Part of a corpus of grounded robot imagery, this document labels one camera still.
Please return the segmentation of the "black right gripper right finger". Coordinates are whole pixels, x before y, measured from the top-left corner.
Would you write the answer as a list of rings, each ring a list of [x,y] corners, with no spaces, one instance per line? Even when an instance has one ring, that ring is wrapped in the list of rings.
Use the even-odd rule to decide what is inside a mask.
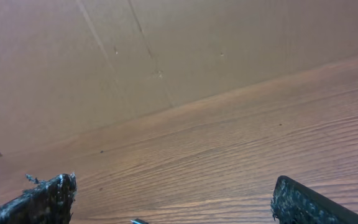
[[[358,224],[358,214],[285,176],[278,177],[270,203],[280,224]]]

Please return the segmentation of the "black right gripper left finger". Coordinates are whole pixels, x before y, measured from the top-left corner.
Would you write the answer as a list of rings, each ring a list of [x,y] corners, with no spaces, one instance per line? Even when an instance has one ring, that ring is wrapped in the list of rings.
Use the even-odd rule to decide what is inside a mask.
[[[35,187],[0,205],[0,224],[68,224],[77,192],[75,174],[60,174],[50,180],[26,178]]]

